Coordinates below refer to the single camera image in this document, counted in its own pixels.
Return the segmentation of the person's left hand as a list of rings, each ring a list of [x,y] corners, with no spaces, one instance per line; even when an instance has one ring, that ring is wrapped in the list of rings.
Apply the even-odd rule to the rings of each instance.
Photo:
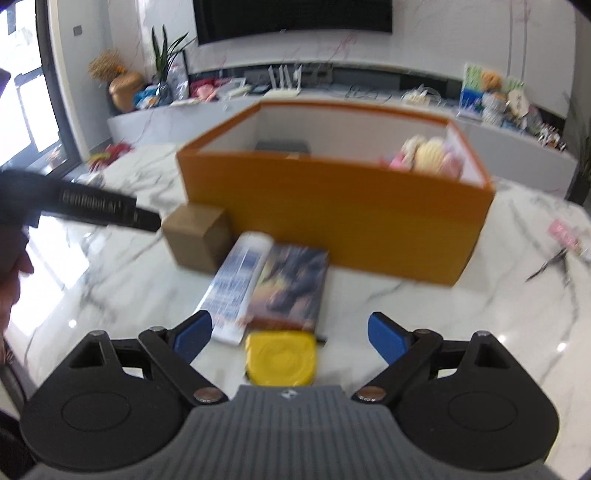
[[[4,335],[13,306],[20,298],[20,274],[34,272],[26,251],[29,237],[22,227],[1,227],[1,335]]]

